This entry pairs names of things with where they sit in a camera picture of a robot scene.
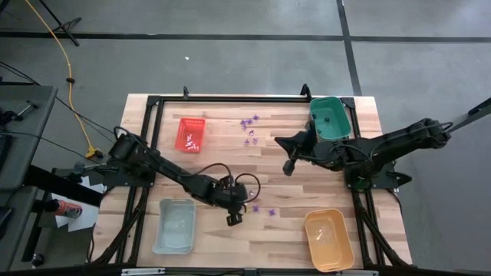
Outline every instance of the gray floor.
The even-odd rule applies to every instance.
[[[340,35],[334,0],[48,1],[64,18],[83,17],[78,31],[169,34]],[[491,2],[485,0],[347,0],[352,35],[489,36]],[[24,2],[7,7],[0,28],[43,31]],[[322,41],[63,41],[71,59],[77,110],[112,127],[128,93],[352,95],[342,42]],[[361,43],[353,45],[365,96],[375,96],[384,131],[424,117],[454,119],[491,96],[491,44]],[[66,100],[66,64],[54,41],[2,38],[0,60]],[[4,74],[10,80],[15,76]],[[433,269],[491,270],[489,123],[455,133],[442,150],[414,153],[398,163],[414,176],[401,189],[404,224],[414,264]],[[94,144],[110,144],[92,130]],[[44,136],[86,150],[69,111],[56,104]],[[35,163],[68,167],[76,156],[41,143]],[[44,234],[46,266],[81,263],[87,232]],[[73,250],[68,251],[70,242]]]

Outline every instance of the white paper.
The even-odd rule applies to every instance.
[[[91,186],[88,176],[82,178],[82,183],[80,185],[88,187],[89,189],[93,189],[94,191],[99,193],[102,193],[105,190],[105,186],[103,186],[102,184]],[[76,219],[57,215],[55,218],[58,227],[68,224],[68,231],[72,232],[94,226],[95,222],[97,221],[97,217],[99,216],[98,207],[67,199],[66,197],[61,195],[53,194],[52,197],[53,199],[64,200],[66,202],[72,202],[82,206],[82,214]]]

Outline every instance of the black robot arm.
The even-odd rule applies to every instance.
[[[247,200],[247,191],[244,185],[234,180],[230,171],[222,179],[192,174],[163,158],[159,151],[150,149],[132,133],[119,135],[109,155],[107,165],[116,170],[104,174],[104,184],[111,186],[113,181],[122,179],[130,183],[152,182],[155,173],[160,173],[180,184],[194,199],[228,210],[229,226],[242,222],[240,211]]]
[[[300,159],[333,171],[344,170],[348,183],[356,183],[359,179],[370,182],[387,164],[414,150],[445,146],[450,138],[446,128],[451,127],[451,124],[422,119],[402,130],[373,139],[335,142],[318,142],[315,128],[311,124],[307,131],[301,131],[293,137],[276,137],[275,141],[288,154],[288,161],[283,167],[287,176],[292,174],[296,160]],[[397,179],[399,185],[410,181],[409,176],[398,176],[403,176]]]

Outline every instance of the wooden tabletop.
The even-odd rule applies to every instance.
[[[148,94],[129,94],[124,108],[122,126],[140,133]],[[377,107],[373,97],[355,97],[358,122],[363,137],[381,135]],[[249,128],[256,145],[246,146],[250,137],[240,127],[240,120],[257,114],[260,118]],[[180,118],[206,119],[203,150],[199,154],[182,153],[174,149]],[[147,140],[151,139],[153,120]],[[229,227],[227,211],[196,202],[196,240],[188,255],[156,255],[152,252],[157,236],[159,201],[165,198],[185,198],[183,188],[166,177],[158,176],[150,191],[138,256],[139,266],[217,267],[217,268],[313,268],[304,231],[304,217],[312,210],[338,209],[343,215],[353,248],[353,268],[361,268],[361,253],[354,218],[351,193],[344,186],[341,172],[331,172],[310,163],[298,161],[293,175],[282,172],[287,156],[273,140],[277,136],[293,136],[303,130],[308,120],[307,103],[166,103],[163,110],[158,150],[162,156],[195,172],[211,163],[227,163],[233,175],[253,173],[262,183],[262,191],[243,223]],[[206,174],[221,178],[223,168],[211,168]],[[248,190],[257,191],[253,179],[244,177]],[[110,244],[121,227],[128,188],[118,187],[101,204],[94,230],[97,258]],[[395,199],[387,191],[374,190],[374,202],[379,228],[394,250],[411,263],[404,224]],[[274,209],[276,215],[270,216]],[[376,261],[373,240],[367,235],[370,256]],[[130,233],[128,257],[133,241]]]

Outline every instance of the orange plastic container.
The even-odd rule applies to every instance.
[[[204,119],[181,118],[177,130],[176,149],[187,153],[199,153],[204,132]]]
[[[309,212],[305,216],[308,247],[320,272],[340,271],[353,266],[354,256],[344,217],[337,209]]]

